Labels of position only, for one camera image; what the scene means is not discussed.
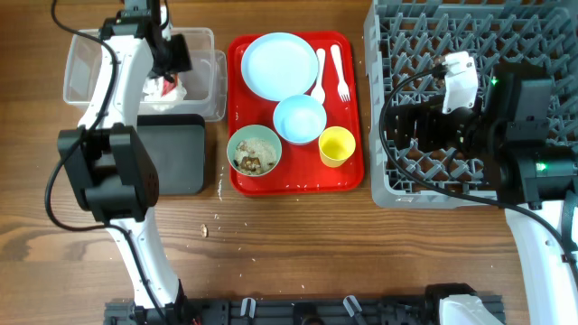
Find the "yellow plastic cup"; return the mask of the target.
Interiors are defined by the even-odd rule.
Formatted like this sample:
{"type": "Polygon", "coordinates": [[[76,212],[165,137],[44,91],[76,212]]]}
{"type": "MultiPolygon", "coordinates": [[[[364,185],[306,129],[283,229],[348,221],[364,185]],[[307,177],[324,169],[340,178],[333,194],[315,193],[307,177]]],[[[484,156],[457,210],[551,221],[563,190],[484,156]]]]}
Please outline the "yellow plastic cup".
{"type": "Polygon", "coordinates": [[[356,140],[347,128],[331,126],[320,135],[318,146],[322,163],[327,167],[337,168],[353,155],[356,140]]]}

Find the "rice and food scraps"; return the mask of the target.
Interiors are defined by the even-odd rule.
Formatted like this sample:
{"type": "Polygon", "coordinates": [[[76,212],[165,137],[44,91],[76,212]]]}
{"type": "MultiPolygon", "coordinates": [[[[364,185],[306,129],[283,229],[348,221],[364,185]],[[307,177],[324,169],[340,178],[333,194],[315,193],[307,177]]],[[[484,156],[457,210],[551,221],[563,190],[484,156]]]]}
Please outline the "rice and food scraps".
{"type": "Polygon", "coordinates": [[[253,137],[241,141],[235,149],[233,166],[248,176],[259,176],[277,164],[277,152],[266,140],[253,137]]]}

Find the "white napkin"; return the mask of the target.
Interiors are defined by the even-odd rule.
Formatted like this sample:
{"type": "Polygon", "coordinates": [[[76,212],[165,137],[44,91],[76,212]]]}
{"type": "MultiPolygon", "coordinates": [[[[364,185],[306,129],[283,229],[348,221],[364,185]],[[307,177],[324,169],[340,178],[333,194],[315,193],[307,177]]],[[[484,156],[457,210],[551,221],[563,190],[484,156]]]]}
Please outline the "white napkin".
{"type": "Polygon", "coordinates": [[[182,102],[187,95],[187,90],[179,80],[179,76],[174,75],[174,77],[178,78],[178,86],[164,97],[162,97],[164,78],[147,79],[143,88],[144,102],[151,103],[153,109],[157,111],[170,109],[182,102]]]}

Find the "green bowl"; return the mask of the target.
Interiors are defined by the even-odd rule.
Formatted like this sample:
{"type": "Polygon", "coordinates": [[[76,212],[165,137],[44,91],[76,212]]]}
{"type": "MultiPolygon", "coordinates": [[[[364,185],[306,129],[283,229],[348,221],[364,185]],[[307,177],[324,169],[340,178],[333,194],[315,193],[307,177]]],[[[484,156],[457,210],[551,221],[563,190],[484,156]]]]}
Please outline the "green bowl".
{"type": "MultiPolygon", "coordinates": [[[[253,138],[253,137],[261,138],[261,139],[268,141],[275,148],[275,150],[277,152],[277,158],[278,158],[277,164],[280,163],[280,161],[281,161],[283,149],[282,149],[282,144],[281,144],[281,141],[280,141],[278,135],[273,130],[271,130],[270,128],[263,126],[263,125],[247,125],[247,126],[244,126],[244,127],[241,127],[240,129],[238,129],[230,137],[230,139],[228,141],[228,146],[227,146],[228,161],[229,161],[230,166],[236,172],[240,172],[233,166],[233,159],[234,159],[236,146],[241,141],[246,140],[248,138],[253,138]]],[[[259,176],[249,176],[249,177],[261,177],[261,176],[264,176],[264,175],[270,173],[271,171],[269,171],[265,174],[259,175],[259,176]]]]}

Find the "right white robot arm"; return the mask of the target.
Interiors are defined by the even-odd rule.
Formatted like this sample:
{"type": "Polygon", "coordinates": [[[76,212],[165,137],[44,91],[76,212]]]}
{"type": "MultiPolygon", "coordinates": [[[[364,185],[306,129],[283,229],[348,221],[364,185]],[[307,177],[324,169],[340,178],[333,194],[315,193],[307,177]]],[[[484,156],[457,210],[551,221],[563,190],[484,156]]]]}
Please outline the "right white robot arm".
{"type": "Polygon", "coordinates": [[[493,67],[484,100],[455,110],[442,96],[417,105],[387,101],[378,120],[381,142],[424,150],[451,146],[479,159],[496,192],[477,203],[504,209],[522,265],[530,320],[577,322],[577,152],[547,143],[554,82],[529,63],[493,67]]]}

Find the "red snack wrapper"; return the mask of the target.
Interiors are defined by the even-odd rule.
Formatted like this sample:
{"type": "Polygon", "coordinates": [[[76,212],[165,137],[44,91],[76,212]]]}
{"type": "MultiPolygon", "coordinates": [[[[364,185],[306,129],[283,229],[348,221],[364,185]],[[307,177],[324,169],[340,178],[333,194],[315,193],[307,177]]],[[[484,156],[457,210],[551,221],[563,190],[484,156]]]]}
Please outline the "red snack wrapper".
{"type": "Polygon", "coordinates": [[[178,78],[177,77],[172,77],[171,79],[164,78],[163,79],[162,97],[168,95],[177,86],[178,86],[178,78]]]}

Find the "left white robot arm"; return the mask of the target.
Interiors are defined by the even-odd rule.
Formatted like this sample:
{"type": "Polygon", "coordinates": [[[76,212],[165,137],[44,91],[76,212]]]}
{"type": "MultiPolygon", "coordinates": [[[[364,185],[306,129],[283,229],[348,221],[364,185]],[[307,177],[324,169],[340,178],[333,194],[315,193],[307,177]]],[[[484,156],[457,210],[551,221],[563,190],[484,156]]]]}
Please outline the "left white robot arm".
{"type": "Polygon", "coordinates": [[[136,324],[191,324],[193,309],[167,259],[155,223],[157,170],[136,132],[145,82],[173,80],[191,69],[183,36],[169,34],[168,6],[126,1],[91,40],[101,49],[97,84],[78,126],[58,137],[60,159],[47,182],[44,206],[58,228],[51,192],[67,173],[81,209],[113,237],[134,287],[126,319],[136,324]]]}

